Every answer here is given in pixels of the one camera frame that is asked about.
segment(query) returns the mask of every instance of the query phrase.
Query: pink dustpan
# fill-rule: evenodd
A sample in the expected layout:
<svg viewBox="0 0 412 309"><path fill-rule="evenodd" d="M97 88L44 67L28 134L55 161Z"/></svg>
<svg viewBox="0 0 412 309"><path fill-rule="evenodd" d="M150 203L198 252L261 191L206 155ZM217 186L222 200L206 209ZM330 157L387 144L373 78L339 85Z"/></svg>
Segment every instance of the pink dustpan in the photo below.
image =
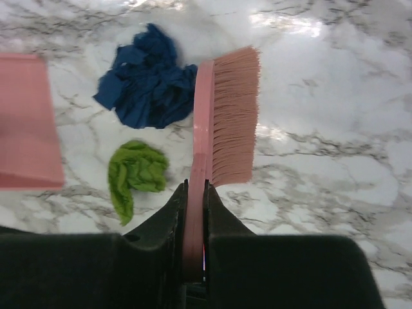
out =
<svg viewBox="0 0 412 309"><path fill-rule="evenodd" d="M34 55L2 54L0 68L0 189L61 189L46 64Z"/></svg>

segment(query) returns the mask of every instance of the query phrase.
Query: pink brush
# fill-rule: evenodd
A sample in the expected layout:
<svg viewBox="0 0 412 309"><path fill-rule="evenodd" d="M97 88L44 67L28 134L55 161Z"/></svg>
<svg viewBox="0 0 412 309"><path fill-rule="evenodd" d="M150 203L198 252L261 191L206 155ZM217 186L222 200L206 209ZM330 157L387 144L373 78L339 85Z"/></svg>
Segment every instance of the pink brush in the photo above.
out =
<svg viewBox="0 0 412 309"><path fill-rule="evenodd" d="M203 261L203 192L205 180L212 179L213 68L214 61L200 64L194 91L193 164L183 233L183 276L186 281L197 281L203 269L199 264Z"/></svg>
<svg viewBox="0 0 412 309"><path fill-rule="evenodd" d="M0 55L0 189L61 189L59 139L44 61Z"/></svg>
<svg viewBox="0 0 412 309"><path fill-rule="evenodd" d="M193 165L183 233L183 278L203 274L203 192L252 177L259 54L246 47L200 64L193 111Z"/></svg>

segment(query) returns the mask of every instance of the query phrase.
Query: marble surface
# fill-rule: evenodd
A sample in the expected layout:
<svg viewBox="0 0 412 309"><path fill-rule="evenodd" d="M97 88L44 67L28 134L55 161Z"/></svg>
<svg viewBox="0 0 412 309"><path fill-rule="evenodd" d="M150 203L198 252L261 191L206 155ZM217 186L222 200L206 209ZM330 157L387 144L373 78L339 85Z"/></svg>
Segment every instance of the marble surface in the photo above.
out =
<svg viewBox="0 0 412 309"><path fill-rule="evenodd" d="M254 178L219 188L225 205L257 233L355 239L387 307L412 308L411 0L1 0L0 52L48 60L66 186L0 193L0 225L127 232L189 177L191 119L132 130L91 98L117 45L148 22L182 63L261 50ZM167 154L169 184L135 194L121 227L106 173L132 138Z"/></svg>

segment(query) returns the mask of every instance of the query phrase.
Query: brush bristles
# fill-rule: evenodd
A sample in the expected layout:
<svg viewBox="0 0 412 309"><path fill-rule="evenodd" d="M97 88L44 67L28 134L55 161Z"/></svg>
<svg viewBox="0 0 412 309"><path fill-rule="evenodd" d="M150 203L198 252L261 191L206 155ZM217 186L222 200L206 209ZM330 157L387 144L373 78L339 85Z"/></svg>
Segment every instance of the brush bristles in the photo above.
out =
<svg viewBox="0 0 412 309"><path fill-rule="evenodd" d="M212 183L217 187L252 178L260 63L253 47L214 61Z"/></svg>

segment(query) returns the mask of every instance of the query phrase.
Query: blue cloth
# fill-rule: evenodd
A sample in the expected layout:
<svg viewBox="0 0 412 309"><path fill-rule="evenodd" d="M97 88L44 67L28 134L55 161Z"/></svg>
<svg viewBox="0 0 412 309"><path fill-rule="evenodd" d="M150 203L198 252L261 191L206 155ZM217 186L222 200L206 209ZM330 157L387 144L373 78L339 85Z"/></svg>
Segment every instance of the blue cloth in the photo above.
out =
<svg viewBox="0 0 412 309"><path fill-rule="evenodd" d="M117 48L111 69L100 79L93 97L115 109L121 123L141 129L163 129L193 110L197 67L176 65L176 48L155 25Z"/></svg>

